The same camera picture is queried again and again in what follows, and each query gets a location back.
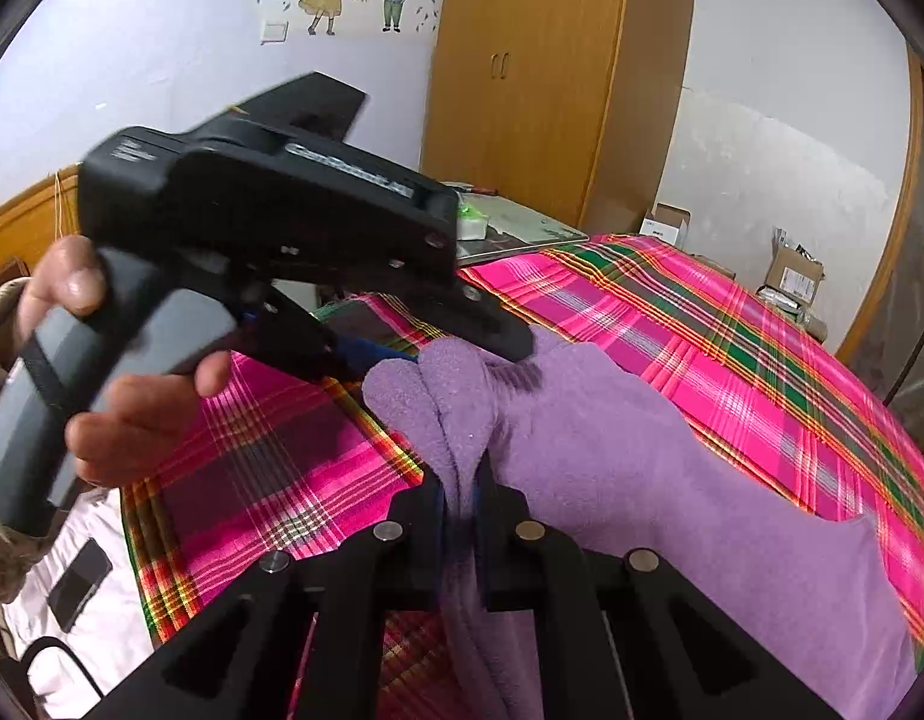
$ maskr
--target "smartphone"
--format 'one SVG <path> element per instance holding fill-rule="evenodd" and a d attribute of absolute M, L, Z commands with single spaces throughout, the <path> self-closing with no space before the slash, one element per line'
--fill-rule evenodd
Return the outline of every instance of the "smartphone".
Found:
<path fill-rule="evenodd" d="M 55 614 L 63 632 L 67 634 L 72 630 L 76 618 L 110 571 L 109 556 L 94 538 L 90 538 L 48 594 L 48 608 Z"/>

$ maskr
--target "wooden wardrobe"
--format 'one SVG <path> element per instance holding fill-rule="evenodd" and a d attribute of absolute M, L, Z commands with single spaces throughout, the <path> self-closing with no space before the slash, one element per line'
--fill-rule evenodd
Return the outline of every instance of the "wooden wardrobe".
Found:
<path fill-rule="evenodd" d="M 651 206 L 692 0 L 445 0 L 422 171 L 589 231 Z"/>

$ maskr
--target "green object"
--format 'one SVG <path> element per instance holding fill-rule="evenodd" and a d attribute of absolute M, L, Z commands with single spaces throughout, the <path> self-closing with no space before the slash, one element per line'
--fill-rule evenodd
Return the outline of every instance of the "green object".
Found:
<path fill-rule="evenodd" d="M 478 210 L 478 208 L 475 208 L 475 206 L 463 202 L 459 203 L 459 218 L 465 218 L 466 220 L 483 220 L 483 218 L 488 217 Z"/>

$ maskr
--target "white wall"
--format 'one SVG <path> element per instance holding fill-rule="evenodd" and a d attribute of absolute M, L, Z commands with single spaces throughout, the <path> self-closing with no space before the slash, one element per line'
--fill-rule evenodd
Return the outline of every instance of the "white wall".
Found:
<path fill-rule="evenodd" d="M 695 0 L 658 198 L 686 250 L 758 288 L 782 226 L 826 266 L 814 312 L 838 349 L 878 266 L 910 118 L 905 39 L 875 0 Z"/>
<path fill-rule="evenodd" d="M 0 204 L 120 127 L 184 130 L 313 70 L 369 94 L 351 143 L 417 167 L 434 36 L 259 37 L 256 0 L 43 1 L 0 62 Z"/>

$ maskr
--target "wooden bed frame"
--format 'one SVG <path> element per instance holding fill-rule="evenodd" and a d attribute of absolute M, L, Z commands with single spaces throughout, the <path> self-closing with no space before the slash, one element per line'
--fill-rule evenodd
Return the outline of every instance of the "wooden bed frame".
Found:
<path fill-rule="evenodd" d="M 33 269 L 56 238 L 78 232 L 78 170 L 59 170 L 0 206 L 0 269 L 14 260 Z"/>

